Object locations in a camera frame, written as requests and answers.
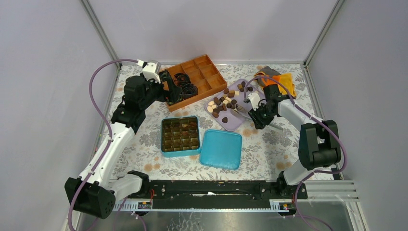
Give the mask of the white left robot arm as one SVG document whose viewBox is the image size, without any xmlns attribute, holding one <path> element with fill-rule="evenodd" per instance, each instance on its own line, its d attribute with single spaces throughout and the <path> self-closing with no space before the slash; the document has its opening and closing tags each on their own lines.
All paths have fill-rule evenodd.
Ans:
<svg viewBox="0 0 408 231">
<path fill-rule="evenodd" d="M 111 180 L 111 174 L 124 148 L 145 120 L 145 110 L 155 101 L 176 103 L 180 99 L 182 89 L 171 74 L 163 70 L 158 76 L 159 82 L 148 79 L 147 74 L 126 79 L 122 101 L 113 112 L 102 147 L 76 179 L 68 178 L 65 183 L 71 212 L 105 219 L 118 201 L 131 194 L 143 198 L 149 193 L 148 175 L 130 171 Z"/>
</svg>

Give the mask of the metal serving tongs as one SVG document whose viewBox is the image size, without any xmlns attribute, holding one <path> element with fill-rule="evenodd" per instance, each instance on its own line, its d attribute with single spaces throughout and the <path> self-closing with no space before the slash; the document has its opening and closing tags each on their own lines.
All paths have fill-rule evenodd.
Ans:
<svg viewBox="0 0 408 231">
<path fill-rule="evenodd" d="M 239 115 L 243 116 L 244 118 L 246 118 L 247 120 L 250 120 L 250 121 L 254 122 L 252 120 L 252 118 L 250 117 L 250 115 L 248 114 L 248 111 L 245 108 L 243 108 L 242 106 L 236 104 L 235 109 L 233 109 L 233 110 L 236 112 L 236 114 L 239 114 Z M 270 123 L 268 125 L 268 127 L 270 127 L 272 130 L 274 130 L 276 132 L 283 132 L 282 127 L 276 126 L 276 125 L 274 125 L 272 123 Z"/>
</svg>

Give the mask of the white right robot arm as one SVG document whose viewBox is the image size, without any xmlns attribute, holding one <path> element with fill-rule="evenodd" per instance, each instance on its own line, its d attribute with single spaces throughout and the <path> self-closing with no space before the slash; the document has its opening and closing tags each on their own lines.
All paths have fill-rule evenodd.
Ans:
<svg viewBox="0 0 408 231">
<path fill-rule="evenodd" d="M 264 129 L 274 118 L 283 117 L 300 132 L 298 160 L 279 174 L 274 186 L 278 196 L 295 197 L 303 180 L 341 161 L 337 124 L 308 113 L 290 93 L 282 94 L 278 84 L 265 86 L 263 92 L 264 98 L 254 92 L 244 98 L 252 106 L 248 115 L 255 128 Z"/>
</svg>

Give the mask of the teal chocolate box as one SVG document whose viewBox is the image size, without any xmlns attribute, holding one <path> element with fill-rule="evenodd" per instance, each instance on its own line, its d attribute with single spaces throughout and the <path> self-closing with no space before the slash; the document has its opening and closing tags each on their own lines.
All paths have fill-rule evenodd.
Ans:
<svg viewBox="0 0 408 231">
<path fill-rule="evenodd" d="M 173 117 L 162 120 L 161 153 L 164 157 L 199 155 L 201 149 L 198 117 Z"/>
</svg>

